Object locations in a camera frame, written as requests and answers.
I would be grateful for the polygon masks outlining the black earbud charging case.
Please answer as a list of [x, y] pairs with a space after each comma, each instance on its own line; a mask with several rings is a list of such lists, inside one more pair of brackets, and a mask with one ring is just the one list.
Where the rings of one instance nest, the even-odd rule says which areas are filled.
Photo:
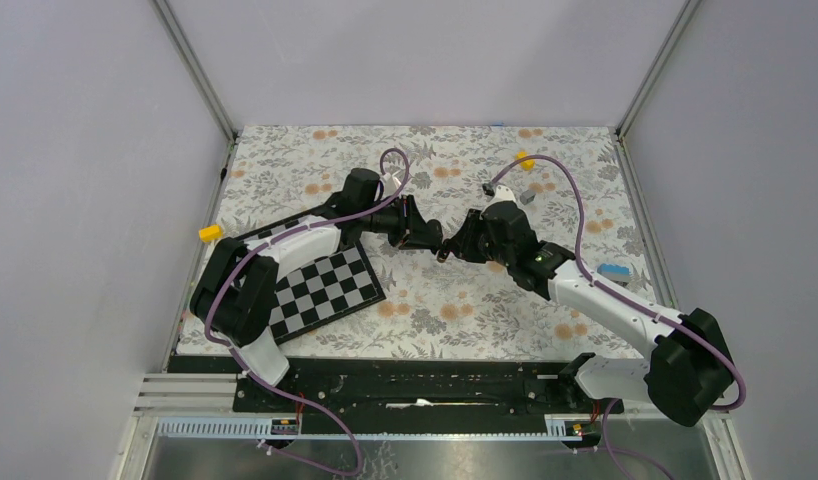
[[431, 252], [435, 254], [438, 263], [444, 263], [450, 255], [447, 239], [444, 237], [442, 226], [438, 221], [433, 221], [431, 225], [436, 240], [435, 247], [431, 249]]

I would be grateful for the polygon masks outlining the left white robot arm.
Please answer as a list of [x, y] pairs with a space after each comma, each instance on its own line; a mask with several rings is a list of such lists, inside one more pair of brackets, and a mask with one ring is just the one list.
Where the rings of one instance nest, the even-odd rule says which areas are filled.
[[354, 168], [341, 190], [299, 215], [295, 224], [250, 243], [221, 239], [191, 295], [188, 310], [203, 321], [210, 341], [228, 348], [243, 368], [260, 378], [257, 398], [273, 411], [294, 401], [295, 385], [284, 377], [290, 364], [269, 321], [278, 285], [289, 274], [352, 247], [365, 232], [383, 234], [401, 250], [436, 252], [440, 222], [425, 220], [399, 180]]

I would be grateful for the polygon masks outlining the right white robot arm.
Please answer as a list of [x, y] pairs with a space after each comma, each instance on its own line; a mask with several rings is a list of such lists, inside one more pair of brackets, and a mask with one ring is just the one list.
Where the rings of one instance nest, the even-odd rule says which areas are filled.
[[504, 266], [526, 291], [585, 314], [628, 342], [641, 359], [588, 354], [558, 386], [560, 402], [582, 412], [597, 399], [648, 401], [675, 423], [695, 425], [737, 386], [734, 407], [747, 394], [717, 320], [697, 308], [688, 314], [652, 304], [588, 269], [572, 251], [541, 241], [512, 201], [470, 210], [444, 240], [437, 257]]

